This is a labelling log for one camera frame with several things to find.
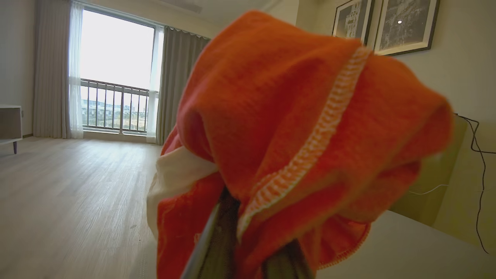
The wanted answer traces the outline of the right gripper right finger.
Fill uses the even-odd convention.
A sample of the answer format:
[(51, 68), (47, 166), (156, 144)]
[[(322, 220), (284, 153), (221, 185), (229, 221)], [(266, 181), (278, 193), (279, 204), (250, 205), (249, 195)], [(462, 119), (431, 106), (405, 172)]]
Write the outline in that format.
[(262, 272), (263, 279), (312, 279), (312, 270), (296, 239), (265, 260)]

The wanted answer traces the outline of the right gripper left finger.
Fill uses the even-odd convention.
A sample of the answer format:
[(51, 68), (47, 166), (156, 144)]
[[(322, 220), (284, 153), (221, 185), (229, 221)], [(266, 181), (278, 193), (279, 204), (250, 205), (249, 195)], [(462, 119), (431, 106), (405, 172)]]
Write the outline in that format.
[(181, 279), (234, 279), (239, 202), (224, 188)]

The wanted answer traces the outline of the red garment with white trim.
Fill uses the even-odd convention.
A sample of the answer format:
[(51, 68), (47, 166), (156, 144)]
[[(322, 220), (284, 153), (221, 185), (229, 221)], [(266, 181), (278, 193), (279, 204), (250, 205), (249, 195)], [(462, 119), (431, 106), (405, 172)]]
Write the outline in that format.
[(402, 62), (249, 11), (203, 49), (157, 159), (157, 279), (181, 278), (224, 188), (239, 202), (234, 279), (263, 279), (295, 239), (315, 279), (452, 133), (448, 101)]

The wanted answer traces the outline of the fabric sofa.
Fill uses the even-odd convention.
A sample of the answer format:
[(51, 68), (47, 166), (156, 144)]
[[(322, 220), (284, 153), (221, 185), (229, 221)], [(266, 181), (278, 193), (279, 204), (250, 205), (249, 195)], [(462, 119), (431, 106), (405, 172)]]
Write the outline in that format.
[(350, 258), (316, 279), (496, 279), (496, 258), (433, 227), (458, 158), (467, 122), (454, 116), (454, 140), (423, 163), (418, 180), (376, 222)]

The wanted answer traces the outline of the metal balcony railing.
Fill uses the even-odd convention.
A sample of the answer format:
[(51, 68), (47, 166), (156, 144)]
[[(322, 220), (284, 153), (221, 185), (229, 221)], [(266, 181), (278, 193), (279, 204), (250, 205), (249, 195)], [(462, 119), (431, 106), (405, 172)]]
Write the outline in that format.
[(120, 134), (147, 133), (149, 90), (85, 78), (80, 81), (85, 129), (106, 129)]

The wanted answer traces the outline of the white sheer curtain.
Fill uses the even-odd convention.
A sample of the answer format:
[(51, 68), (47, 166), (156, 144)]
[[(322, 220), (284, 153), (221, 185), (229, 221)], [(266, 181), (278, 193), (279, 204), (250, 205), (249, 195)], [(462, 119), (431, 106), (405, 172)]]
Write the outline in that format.
[(81, 103), (81, 41), (84, 7), (71, 1), (68, 52), (69, 120), (71, 138), (84, 138)]
[(148, 116), (146, 141), (147, 143), (156, 143), (157, 137), (157, 115), (162, 76), (163, 49), (164, 49), (165, 30), (161, 26), (156, 26), (154, 30), (152, 61), (150, 71), (150, 86), (148, 99)]

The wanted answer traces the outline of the grey curtain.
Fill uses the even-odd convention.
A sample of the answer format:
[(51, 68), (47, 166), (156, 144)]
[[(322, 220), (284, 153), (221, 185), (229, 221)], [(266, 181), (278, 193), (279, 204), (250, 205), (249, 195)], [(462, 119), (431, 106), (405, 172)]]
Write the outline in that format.
[(209, 38), (167, 27), (158, 98), (156, 143), (163, 145), (176, 124), (181, 97), (197, 58)]
[(33, 135), (70, 138), (70, 0), (36, 0)]

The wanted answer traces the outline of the large balcony window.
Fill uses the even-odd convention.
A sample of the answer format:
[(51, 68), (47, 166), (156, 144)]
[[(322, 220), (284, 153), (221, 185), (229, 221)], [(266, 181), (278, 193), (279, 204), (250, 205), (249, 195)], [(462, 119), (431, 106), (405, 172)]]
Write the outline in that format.
[(149, 90), (154, 27), (83, 11), (81, 79)]

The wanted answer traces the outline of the white wooden cabinet with legs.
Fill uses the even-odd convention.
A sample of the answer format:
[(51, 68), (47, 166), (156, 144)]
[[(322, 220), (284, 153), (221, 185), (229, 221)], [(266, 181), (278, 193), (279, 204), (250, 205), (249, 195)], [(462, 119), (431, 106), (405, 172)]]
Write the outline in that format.
[(0, 104), (0, 145), (12, 143), (17, 154), (17, 142), (22, 139), (22, 107)]

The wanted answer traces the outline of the framed black and white picture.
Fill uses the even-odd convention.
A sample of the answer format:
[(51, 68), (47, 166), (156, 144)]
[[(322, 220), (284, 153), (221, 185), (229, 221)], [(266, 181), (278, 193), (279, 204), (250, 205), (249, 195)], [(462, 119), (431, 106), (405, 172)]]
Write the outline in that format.
[(349, 0), (336, 8), (332, 35), (339, 38), (356, 38), (366, 45), (374, 0)]
[(374, 51), (402, 55), (429, 50), (441, 0), (382, 0)]

